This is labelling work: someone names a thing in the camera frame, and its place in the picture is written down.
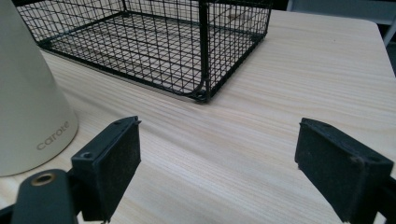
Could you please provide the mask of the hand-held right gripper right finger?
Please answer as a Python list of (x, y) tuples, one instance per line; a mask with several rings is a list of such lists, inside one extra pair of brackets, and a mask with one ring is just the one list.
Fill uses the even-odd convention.
[(298, 168), (349, 224), (394, 224), (394, 162), (322, 121), (303, 118), (294, 156)]

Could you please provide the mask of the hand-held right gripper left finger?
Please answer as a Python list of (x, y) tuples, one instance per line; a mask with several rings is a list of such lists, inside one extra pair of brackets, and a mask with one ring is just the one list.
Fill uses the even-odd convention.
[(76, 210), (86, 221), (108, 222), (139, 163), (137, 116), (116, 120), (72, 158), (70, 171)]

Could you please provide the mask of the cream conical kettle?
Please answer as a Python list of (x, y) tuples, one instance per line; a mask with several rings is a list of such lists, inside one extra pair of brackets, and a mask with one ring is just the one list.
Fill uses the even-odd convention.
[(57, 156), (78, 119), (11, 0), (0, 0), (0, 176)]

